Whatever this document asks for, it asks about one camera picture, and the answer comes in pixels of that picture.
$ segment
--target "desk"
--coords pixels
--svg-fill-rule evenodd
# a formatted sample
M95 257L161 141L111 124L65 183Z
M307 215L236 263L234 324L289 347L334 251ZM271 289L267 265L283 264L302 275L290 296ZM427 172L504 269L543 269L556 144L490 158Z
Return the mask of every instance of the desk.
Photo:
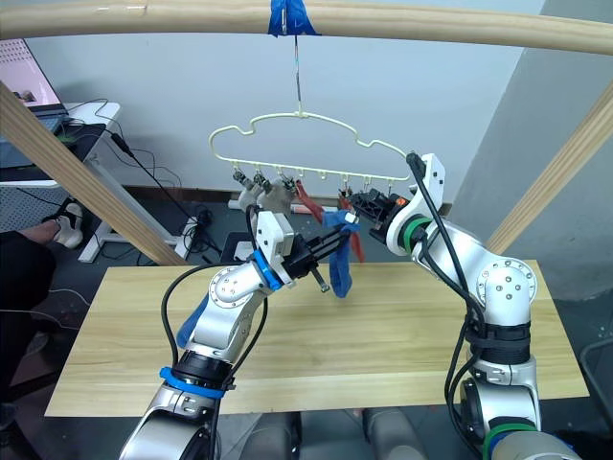
M86 125L104 124L107 129L113 129L115 125L115 119L119 115L121 107L118 103L110 102L92 102L92 103L67 103L66 109L71 118L74 118L78 123L84 123ZM110 135L108 132L104 132L100 139L96 140L91 150L87 153L87 156L83 159L83 164L87 169L94 174L115 196L117 196L125 205L127 205L136 216L148 224L155 233L158 234L160 239L164 240L167 244L174 246L175 252L182 258L185 258L188 254L188 250L192 244L192 238L189 235L192 227L195 226L195 218L189 220L181 235L175 237L166 228L164 228L141 204L136 201L115 178L106 170L102 165L101 157L102 151L106 149L105 143L110 142ZM36 171L36 177L41 175L40 170ZM47 179L35 179L35 180L18 180L18 181L4 181L0 182L0 187L21 187L21 188L38 188L38 189L54 189L58 188L59 184L51 178ZM41 193L39 196L48 200L54 201L53 196L48 197ZM49 211L40 215L40 218L52 214L53 211ZM15 224L11 223L12 228L23 228L25 226L32 225L32 216L28 216L27 223ZM113 232L113 229L106 222L101 222L89 242L85 245L79 255L80 262L91 263L94 262L96 256L100 252L102 246L106 242L127 242L126 239Z
M113 129L114 120L119 115L121 107L118 103L67 103L66 110L71 118L79 120L86 125L105 125L107 129ZM100 141L97 141L87 156L83 159L83 163L96 152L99 148ZM53 189L59 187L59 184L54 179L47 176L44 172L33 168L33 178L23 178L22 180L5 180L0 182L1 187L21 187L21 188L38 188L38 189Z
M588 392L536 262L533 353L541 399ZM47 408L48 416L141 416L170 363L160 301L186 267L106 272ZM218 268L185 280L169 302L176 331ZM222 413L443 403L461 299L414 264L354 264L346 299L300 280L269 299L260 342ZM253 330L259 318L254 319Z

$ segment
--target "clothes hanger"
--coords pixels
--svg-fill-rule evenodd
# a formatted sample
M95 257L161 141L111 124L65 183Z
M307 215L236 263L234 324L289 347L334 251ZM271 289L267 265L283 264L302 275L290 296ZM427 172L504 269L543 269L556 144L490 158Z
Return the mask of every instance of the clothes hanger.
M316 173L317 175L319 175L319 177L322 180L326 180L329 174L339 175L343 181L349 180L350 177L357 177L357 178L361 178L364 181L365 186L370 185L373 179L379 179L379 180L387 181L390 190L394 182L403 182L403 181L408 180L409 177L411 176L410 173L407 174L406 176L365 174L365 173L360 173L360 172L347 172L347 171L338 171L338 170L327 170L327 169L321 169L321 168L309 168L306 166L299 166L299 165L286 165L282 163L269 163L265 161L242 160L238 158L231 158L229 156L224 156L223 154L219 153L219 151L215 147L215 138L221 133L224 133L227 131L237 131L243 136L252 136L256 134L257 132L256 124L261 121L271 120L271 119L276 119L276 118L295 118L295 119L314 119L314 120L319 120L322 122L330 123L338 127L342 127L343 129L348 130L352 134L354 142L358 146L364 149L370 149L373 146L382 146L388 150L394 151L395 153L400 155L403 159L406 157L407 155L406 152L404 152L399 147L396 147L388 142L381 141L379 139L374 139L370 142L362 141L360 139L359 133L357 132L357 129L355 129L353 126L350 126L344 122L341 122L340 120L336 120L331 117L326 117L324 115L319 115L317 113L303 111L302 97L301 97L301 92L300 92L300 65L299 65L299 60L298 60L298 36L296 35L294 36L294 49L295 49L295 58L296 58L296 88L297 88L297 93L298 93L298 110L295 112L270 113L267 115L261 115L259 117L252 118L249 121L248 129L242 129L240 128L240 126L237 126L237 125L229 125L229 126L224 126L224 127L220 127L216 129L209 136L209 148L211 149L211 152L213 153L213 155L219 160L232 163L235 170L239 169L240 165L250 165L254 167L256 171L260 171L261 167L263 166L273 168L275 171L277 171L279 175L284 175L284 169L293 170L299 177L304 177L305 172L312 172L312 173Z

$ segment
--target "white wall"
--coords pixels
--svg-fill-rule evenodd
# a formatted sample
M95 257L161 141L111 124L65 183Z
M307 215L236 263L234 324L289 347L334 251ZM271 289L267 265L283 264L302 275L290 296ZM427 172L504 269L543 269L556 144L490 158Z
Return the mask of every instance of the white wall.
M539 13L543 0L410 3ZM231 166L208 151L209 133L296 108L293 37L122 34L29 43L65 102L106 97L120 103L128 143L155 151L158 163L175 170L184 187L236 190ZM305 109L354 125L365 139L436 152L447 168L446 200L457 194L522 52L321 36L300 37L299 44ZM300 157L305 166L345 166L359 173L408 171L390 152L365 152L344 132L311 122L269 122L261 136L230 136L220 145L244 158L290 163ZM150 184L112 155L107 164L125 184ZM312 175L305 185L314 195L332 196L340 182Z
M613 23L610 0L548 0L544 14ZM451 219L483 241L524 195L613 80L613 57L527 50L517 64ZM613 288L613 138L506 254L537 259L554 298Z

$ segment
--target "wooden beam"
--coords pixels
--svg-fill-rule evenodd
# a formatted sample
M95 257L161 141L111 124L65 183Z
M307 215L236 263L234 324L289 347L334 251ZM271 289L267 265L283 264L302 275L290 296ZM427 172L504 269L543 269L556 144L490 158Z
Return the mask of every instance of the wooden beam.
M0 133L154 262L186 263L45 129L4 83L0 83Z
M507 250L602 147L611 134L613 134L613 81L609 83L551 163L491 235L488 249L495 253Z
M306 0L322 35L454 41L613 55L613 25L536 14ZM7 7L1 38L143 32L267 34L270 0L100 0Z

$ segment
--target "white cable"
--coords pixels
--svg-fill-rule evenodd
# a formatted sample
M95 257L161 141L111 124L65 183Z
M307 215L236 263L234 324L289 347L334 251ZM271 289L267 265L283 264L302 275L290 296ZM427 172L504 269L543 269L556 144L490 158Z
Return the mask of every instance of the white cable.
M44 317L46 317L48 319L51 319L54 323L56 323L62 329L70 329L71 331L78 331L79 330L79 328L73 328L72 326L64 326L63 324L61 324L61 322L56 317L52 316L51 314L44 313L42 311L36 311L36 310L4 310L4 309L1 309L0 312L3 312L3 313L39 314L39 315L44 316Z
M83 301L83 304L85 304L87 307L91 307L92 304L87 302L85 300L85 297L83 297L82 295L80 295L78 292L76 292L75 290L72 289L68 289L68 288L61 288L61 289L49 289L49 292L72 292L73 294L77 295L79 297L80 300Z

